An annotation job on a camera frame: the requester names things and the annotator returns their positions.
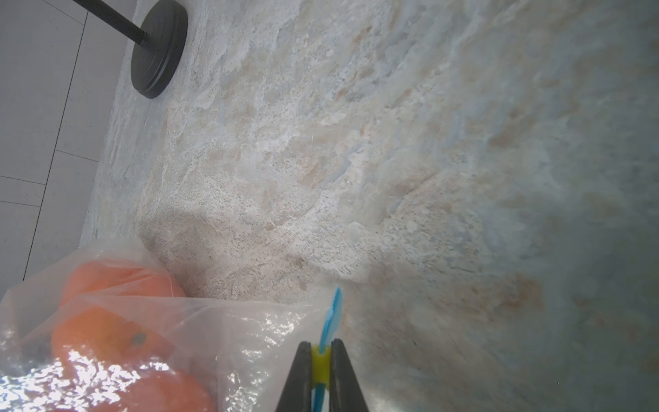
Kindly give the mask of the clear zip-top bag blue seal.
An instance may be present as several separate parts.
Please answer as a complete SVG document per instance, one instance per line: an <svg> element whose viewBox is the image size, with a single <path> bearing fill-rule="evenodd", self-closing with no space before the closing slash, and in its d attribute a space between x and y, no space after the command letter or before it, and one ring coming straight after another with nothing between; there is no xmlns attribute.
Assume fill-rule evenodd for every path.
<svg viewBox="0 0 659 412"><path fill-rule="evenodd" d="M137 240L92 242L1 301L4 411L272 411L332 296L188 296Z"/></svg>

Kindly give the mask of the black microphone stand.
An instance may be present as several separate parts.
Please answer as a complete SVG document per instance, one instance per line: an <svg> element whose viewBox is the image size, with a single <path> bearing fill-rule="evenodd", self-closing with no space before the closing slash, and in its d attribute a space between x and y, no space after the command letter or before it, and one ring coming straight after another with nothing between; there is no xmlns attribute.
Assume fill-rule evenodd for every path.
<svg viewBox="0 0 659 412"><path fill-rule="evenodd" d="M148 99L158 97L170 84L185 49L185 7L173 0L161 0L138 27L102 1L76 3L135 43L130 65L132 86Z"/></svg>

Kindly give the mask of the orange ball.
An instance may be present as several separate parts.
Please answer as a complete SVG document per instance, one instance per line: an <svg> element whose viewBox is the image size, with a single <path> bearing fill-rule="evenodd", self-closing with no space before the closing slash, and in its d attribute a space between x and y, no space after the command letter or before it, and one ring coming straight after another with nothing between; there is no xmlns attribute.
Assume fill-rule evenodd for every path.
<svg viewBox="0 0 659 412"><path fill-rule="evenodd" d="M136 368L172 353L173 345L160 334L101 307L74 315L51 333L51 354L68 375L85 361Z"/></svg>
<svg viewBox="0 0 659 412"><path fill-rule="evenodd" d="M76 267L63 286L59 307L77 295L109 292L111 295L186 297L167 271L138 265L128 260L96 259Z"/></svg>
<svg viewBox="0 0 659 412"><path fill-rule="evenodd" d="M153 371L91 402L85 411L216 411L206 388L191 374Z"/></svg>

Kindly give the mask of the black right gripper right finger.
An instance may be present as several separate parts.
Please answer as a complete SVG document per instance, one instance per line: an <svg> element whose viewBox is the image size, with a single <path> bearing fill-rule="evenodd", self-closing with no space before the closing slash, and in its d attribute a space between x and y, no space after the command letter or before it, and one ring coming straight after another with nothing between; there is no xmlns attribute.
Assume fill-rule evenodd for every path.
<svg viewBox="0 0 659 412"><path fill-rule="evenodd" d="M329 411L368 412L348 351L341 339L331 343L329 360Z"/></svg>

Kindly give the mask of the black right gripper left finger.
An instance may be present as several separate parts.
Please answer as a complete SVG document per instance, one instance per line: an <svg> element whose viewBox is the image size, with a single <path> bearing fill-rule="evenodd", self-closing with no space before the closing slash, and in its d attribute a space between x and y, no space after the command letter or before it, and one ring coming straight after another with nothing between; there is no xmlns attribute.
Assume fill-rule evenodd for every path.
<svg viewBox="0 0 659 412"><path fill-rule="evenodd" d="M312 344L302 342L293 357L276 412L311 412L312 383Z"/></svg>

